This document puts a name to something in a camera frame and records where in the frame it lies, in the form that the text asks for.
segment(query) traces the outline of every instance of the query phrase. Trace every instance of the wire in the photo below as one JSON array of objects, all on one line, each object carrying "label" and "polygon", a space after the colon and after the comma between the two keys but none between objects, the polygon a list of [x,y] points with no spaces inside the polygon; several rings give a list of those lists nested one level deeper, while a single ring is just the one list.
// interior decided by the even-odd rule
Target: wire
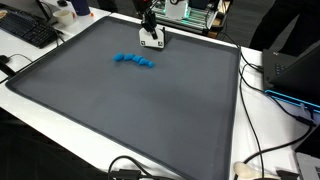
[{"label": "wire", "polygon": [[262,73],[263,72],[263,68],[261,66],[258,66],[258,65],[255,65],[255,64],[252,64],[252,63],[249,63],[247,61],[247,59],[244,57],[243,53],[242,53],[242,49],[241,49],[241,46],[238,45],[227,33],[224,33],[224,32],[220,32],[221,34],[224,34],[226,37],[228,37],[230,39],[230,41],[237,46],[237,48],[239,49],[240,51],[240,55],[242,57],[242,59],[244,60],[244,62],[246,64],[248,64],[251,68],[255,69],[256,71]]},{"label": "wire", "polygon": [[113,166],[113,164],[116,162],[116,161],[118,161],[119,159],[128,159],[128,160],[130,160],[133,164],[135,164],[144,174],[146,174],[146,175],[142,175],[142,176],[140,176],[140,178],[148,178],[148,179],[154,179],[154,180],[174,180],[174,179],[171,179],[171,178],[167,178],[167,177],[162,177],[162,176],[153,176],[153,175],[151,175],[148,171],[146,171],[141,165],[140,165],[140,163],[137,161],[137,160],[135,160],[134,158],[132,158],[132,157],[130,157],[130,156],[119,156],[119,157],[117,157],[117,158],[115,158],[112,162],[111,162],[111,164],[110,164],[110,166],[109,166],[109,169],[108,169],[108,180],[110,179],[110,173],[111,173],[111,170],[112,170],[112,166]]},{"label": "wire", "polygon": [[143,173],[145,173],[145,174],[148,175],[148,176],[152,176],[150,173],[148,173],[148,171],[146,171],[145,169],[143,169],[143,167],[142,167],[135,159],[133,159],[132,157],[130,157],[130,156],[119,156],[119,157],[115,158],[115,159],[111,162],[111,164],[110,164],[110,166],[109,166],[108,179],[109,179],[109,174],[110,174],[110,172],[111,172],[111,169],[112,169],[113,164],[114,164],[116,161],[118,161],[119,159],[128,159],[128,160],[130,160],[130,161],[131,161],[133,164],[135,164]]},{"label": "wire", "polygon": [[45,5],[45,6],[48,8],[49,13],[50,13],[50,16],[49,16],[48,21],[50,21],[50,20],[52,19],[52,16],[53,16],[53,13],[52,13],[52,10],[51,10],[50,6],[49,6],[47,3],[42,2],[42,1],[41,1],[40,3],[43,4],[43,5]]},{"label": "wire", "polygon": [[[255,139],[256,139],[259,152],[261,152],[260,142],[259,142],[257,133],[256,133],[256,131],[255,131],[253,125],[252,125],[252,122],[251,122],[251,119],[250,119],[250,116],[249,116],[249,113],[248,113],[246,104],[245,104],[245,102],[244,102],[243,93],[242,93],[242,80],[244,79],[244,78],[243,78],[243,72],[244,72],[245,68],[247,67],[247,65],[249,65],[249,64],[244,65],[243,68],[242,68],[242,71],[241,71],[241,79],[240,79],[240,86],[239,86],[240,97],[241,97],[241,102],[242,102],[243,108],[244,108],[244,110],[245,110],[246,116],[247,116],[247,118],[248,118],[249,124],[250,124],[250,126],[251,126],[252,132],[253,132],[254,137],[255,137]],[[261,169],[262,169],[262,178],[264,178],[264,163],[263,163],[262,154],[260,154],[260,161],[261,161]]]},{"label": "wire", "polygon": [[[244,72],[244,69],[245,69],[245,67],[246,67],[247,65],[248,65],[248,64],[246,64],[246,65],[243,67],[242,72],[239,72],[239,73],[241,74],[241,80],[240,80],[240,95],[241,95],[241,100],[242,100],[242,102],[243,102],[243,95],[242,95],[242,88],[241,88],[241,84],[242,84],[242,83],[241,83],[241,82],[242,82],[242,80],[243,80],[244,82],[246,82],[245,79],[244,79],[244,77],[243,77],[243,72]],[[258,90],[257,88],[254,88],[254,87],[250,86],[249,84],[247,84],[247,85],[248,85],[250,88],[261,92],[261,90]],[[294,119],[297,119],[297,118],[298,118],[297,116],[290,114],[276,99],[274,99],[274,98],[272,98],[272,97],[270,97],[270,96],[268,96],[268,97],[271,98],[271,99],[280,107],[280,109],[281,109],[284,113],[286,113],[287,115],[293,117]],[[255,158],[255,157],[257,157],[257,156],[260,156],[260,158],[261,158],[261,157],[262,157],[262,154],[264,154],[264,153],[271,152],[271,151],[275,151],[275,150],[278,150],[278,149],[281,149],[281,148],[284,148],[284,147],[293,145],[293,144],[295,144],[295,143],[297,143],[297,142],[300,142],[301,140],[303,140],[305,137],[307,137],[307,136],[309,135],[309,133],[312,131],[312,127],[313,127],[313,125],[309,125],[308,131],[307,131],[303,136],[301,136],[300,138],[298,138],[298,139],[296,139],[296,140],[294,140],[294,141],[291,141],[291,142],[289,142],[289,143],[285,143],[285,144],[283,144],[283,145],[276,146],[276,147],[273,147],[273,148],[268,148],[268,149],[265,149],[265,150],[262,150],[262,151],[261,151],[261,149],[259,149],[258,152],[256,152],[255,154],[251,155],[250,157],[248,157],[243,163],[247,164],[249,161],[251,161],[253,158]],[[234,180],[237,180],[237,179],[238,179],[238,175],[235,175],[235,176],[234,176]]]},{"label": "wire", "polygon": [[[304,135],[302,135],[300,138],[298,138],[298,139],[296,139],[294,141],[291,141],[289,143],[282,144],[280,146],[276,146],[276,147],[273,147],[273,148],[265,149],[265,150],[262,150],[261,152],[256,152],[253,155],[251,155],[250,157],[248,157],[246,160],[244,160],[243,163],[247,164],[253,158],[255,158],[255,157],[259,156],[259,155],[261,156],[264,153],[275,151],[275,150],[279,150],[279,149],[285,148],[287,146],[296,144],[296,143],[302,141],[304,138],[306,138],[310,134],[311,131],[312,131],[312,126],[309,126],[309,129],[307,130],[307,132]],[[238,175],[235,175],[233,179],[237,180],[238,179]]]},{"label": "wire", "polygon": [[251,85],[246,81],[246,79],[243,77],[243,72],[241,73],[240,70],[239,70],[239,74],[240,74],[241,79],[243,80],[243,82],[244,82],[248,87],[250,87],[251,89],[256,90],[256,91],[258,91],[258,92],[260,92],[260,93],[262,93],[262,94],[265,94],[264,91],[262,91],[262,90],[260,90],[260,89],[257,89],[257,88],[255,88],[255,87],[253,87],[253,86],[251,86]]},{"label": "wire", "polygon": [[30,61],[32,63],[32,60],[30,58],[28,58],[27,56],[22,55],[22,54],[13,54],[13,55],[9,56],[9,59],[14,57],[14,56],[22,56],[22,57],[26,58],[28,61]]}]

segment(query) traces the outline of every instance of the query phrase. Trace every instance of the blue block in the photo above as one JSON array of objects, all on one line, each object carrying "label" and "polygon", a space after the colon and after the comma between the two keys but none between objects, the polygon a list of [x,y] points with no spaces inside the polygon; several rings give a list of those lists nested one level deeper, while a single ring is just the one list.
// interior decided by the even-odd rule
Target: blue block
[{"label": "blue block", "polygon": [[142,56],[135,56],[132,58],[132,61],[139,63],[140,59],[142,59],[142,58],[143,58]]},{"label": "blue block", "polygon": [[129,61],[129,60],[132,60],[133,57],[134,57],[134,54],[126,54],[123,60]]},{"label": "blue block", "polygon": [[153,63],[153,62],[151,62],[151,61],[149,61],[149,62],[148,62],[148,64],[147,64],[147,66],[148,66],[149,68],[153,68],[154,63]]},{"label": "blue block", "polygon": [[113,60],[116,62],[121,61],[124,58],[124,54],[123,53],[118,53],[117,55],[113,56]]},{"label": "blue block", "polygon": [[142,58],[142,59],[140,59],[140,61],[139,61],[139,65],[140,66],[144,66],[144,65],[147,65],[148,64],[148,60],[146,60],[145,58]]}]

